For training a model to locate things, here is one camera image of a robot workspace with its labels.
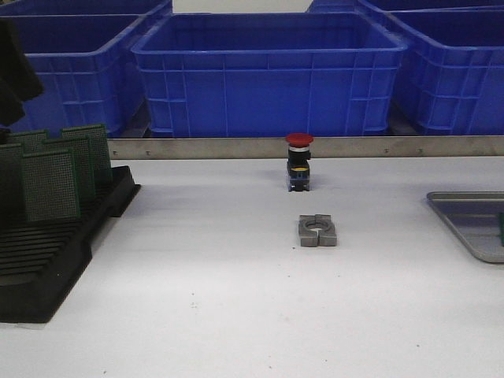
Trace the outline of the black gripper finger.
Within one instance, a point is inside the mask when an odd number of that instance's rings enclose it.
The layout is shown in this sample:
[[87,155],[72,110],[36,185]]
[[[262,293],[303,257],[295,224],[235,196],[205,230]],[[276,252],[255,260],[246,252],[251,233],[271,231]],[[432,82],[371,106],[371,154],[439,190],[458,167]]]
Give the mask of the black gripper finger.
[[24,54],[17,28],[1,19],[1,125],[25,116],[23,104],[44,92],[43,84]]

